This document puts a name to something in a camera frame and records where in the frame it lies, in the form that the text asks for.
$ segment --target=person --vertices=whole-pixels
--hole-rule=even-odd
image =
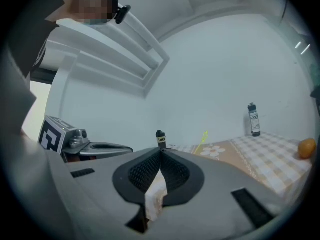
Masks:
[[[118,12],[118,0],[34,0],[30,6],[17,19],[8,37],[12,57],[29,88],[30,74],[41,65],[48,37],[59,27],[58,20],[105,24]]]

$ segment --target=yellow stick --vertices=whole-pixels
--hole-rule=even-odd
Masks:
[[[200,142],[199,146],[196,148],[196,150],[195,150],[194,153],[197,153],[198,149],[200,148],[200,146],[202,145],[202,143],[204,143],[204,142],[206,141],[207,138],[208,138],[208,130],[206,130],[206,131],[203,133],[201,142]]]

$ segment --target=black sleeve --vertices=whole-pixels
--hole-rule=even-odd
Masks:
[[[8,45],[25,77],[40,66],[47,39],[59,27],[45,19],[63,5],[63,0],[32,0],[16,20],[8,37]]]

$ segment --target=small bottle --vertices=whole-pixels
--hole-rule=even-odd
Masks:
[[[156,140],[158,142],[159,148],[166,149],[167,148],[166,134],[163,131],[158,130],[155,136],[156,136]]]
[[[250,103],[248,106],[250,122],[251,122],[251,133],[253,137],[260,136],[260,122],[257,112],[257,106],[254,103]]]

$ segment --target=checkered tablecloth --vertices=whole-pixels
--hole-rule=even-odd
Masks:
[[[312,163],[300,159],[299,141],[270,133],[259,137],[244,136],[218,143],[173,145],[167,148],[191,153],[207,159],[231,164],[273,190],[287,205],[299,197]],[[167,194],[166,182],[161,173],[145,195],[147,218],[154,221],[162,209],[162,199]]]

